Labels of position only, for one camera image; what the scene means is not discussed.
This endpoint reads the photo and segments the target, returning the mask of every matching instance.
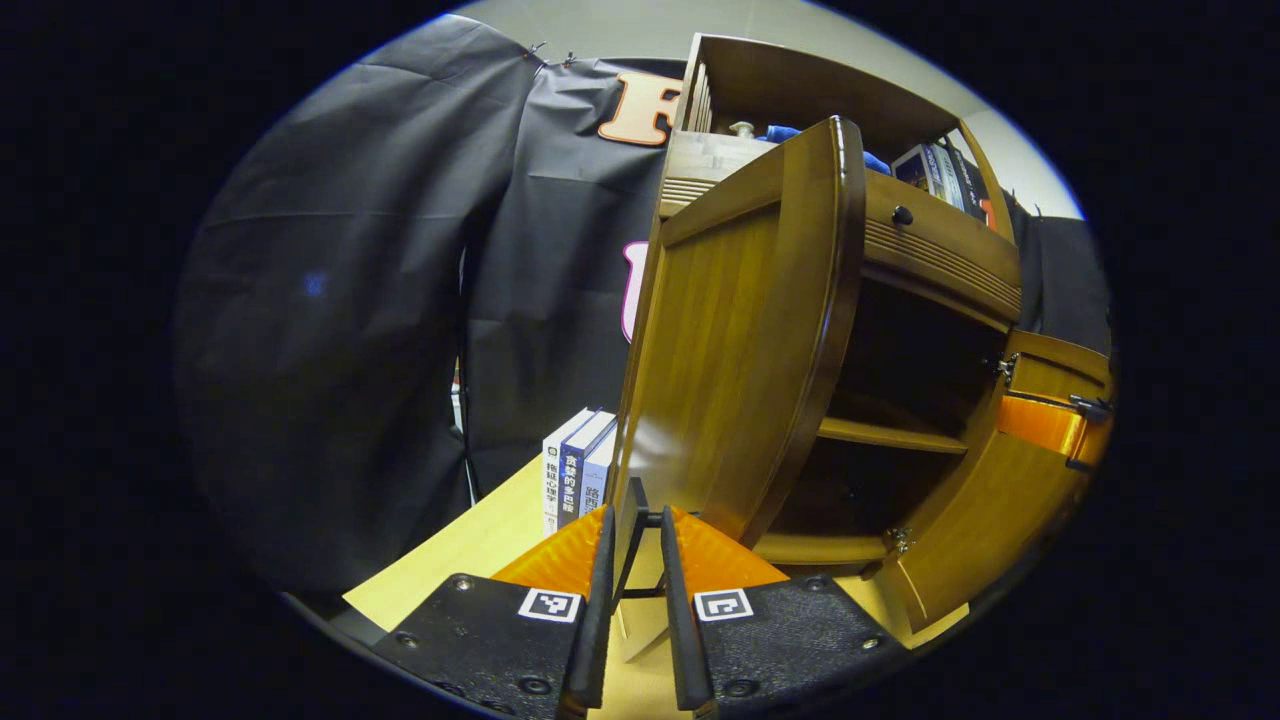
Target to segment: metal latch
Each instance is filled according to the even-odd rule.
[[[906,555],[906,551],[915,544],[911,538],[911,528],[891,528],[888,530],[888,537],[893,541],[893,548],[897,550],[899,555]]]
[[[1085,423],[1106,423],[1111,419],[1111,404],[1101,397],[1097,400],[1084,400],[1079,395],[1068,396],[1071,405],[1084,415]]]
[[[1009,356],[1009,360],[1004,360],[1000,356],[996,360],[983,359],[982,364],[991,366],[992,373],[1005,375],[1005,387],[1009,387],[1014,382],[1014,368],[1018,366],[1018,357],[1020,355],[1021,352],[1014,352]]]

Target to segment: open cabinet door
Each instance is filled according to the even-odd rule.
[[[612,501],[625,502],[626,479],[639,477],[650,507],[700,511],[732,538],[759,539],[844,361],[864,208],[858,127],[829,118],[660,225],[623,384]]]
[[[1088,473],[1069,468],[1065,455],[998,432],[998,413],[1007,393],[1110,401],[1107,357],[1020,331],[1010,334],[1005,356],[1016,360],[1011,379],[1007,387],[995,384],[975,419],[986,427],[986,443],[970,447],[956,471],[906,520],[906,551],[884,561],[882,571],[906,606],[913,632],[969,602],[1012,568],[1070,512],[1088,484]]]

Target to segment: black fabric backdrop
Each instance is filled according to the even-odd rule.
[[[316,90],[232,173],[187,259],[177,379],[201,487],[276,587],[355,587],[468,506],[463,457],[483,496],[564,418],[617,410],[622,249],[648,240],[664,158],[596,133],[627,69],[684,61],[544,64],[448,15]],[[1084,223],[1015,217],[1024,324],[1105,351]]]

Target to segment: white wall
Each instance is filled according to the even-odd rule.
[[[684,59],[695,32],[823,55],[964,118],[1001,186],[1015,190],[1028,210],[1038,204],[1046,215],[1080,217],[1057,172],[973,91],[896,41],[804,0],[481,0],[454,12],[526,46],[547,41],[538,53],[547,60],[570,51],[577,58]]]

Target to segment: book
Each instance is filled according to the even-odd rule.
[[[893,161],[893,177],[968,213],[963,183],[965,170],[957,170],[952,150],[940,145],[916,145]],[[963,158],[960,167],[964,168]]]
[[[561,443],[595,415],[584,407],[543,441],[543,534],[550,537],[559,523]]]
[[[933,152],[933,156],[938,161],[938,173],[942,176],[942,191],[946,201],[952,208],[964,210],[964,195],[960,192],[960,174],[951,163],[951,152],[940,145],[931,145],[928,150]]]
[[[557,529],[577,520],[579,498],[582,493],[582,470],[586,456],[604,441],[616,421],[613,413],[598,411],[576,433],[561,443],[561,482]]]
[[[987,196],[987,183],[983,182],[982,173],[978,172],[978,167],[969,163],[964,154],[960,152],[960,149],[954,143],[947,145],[947,151],[951,155],[952,167],[957,170],[965,213],[969,213],[995,229],[995,219],[991,218],[991,214],[983,204],[983,201],[987,201],[987,205],[989,205],[989,200]]]
[[[609,464],[613,462],[613,442],[618,437],[618,419],[614,418],[600,445],[586,456],[582,465],[582,502],[577,516],[590,515],[608,497]]]
[[[893,164],[890,165],[893,172],[893,177],[905,182],[906,184],[918,187],[929,195],[937,195],[936,188],[938,183],[934,182],[929,172],[929,163],[925,160],[925,152],[923,145],[916,145],[906,155],[902,155]]]

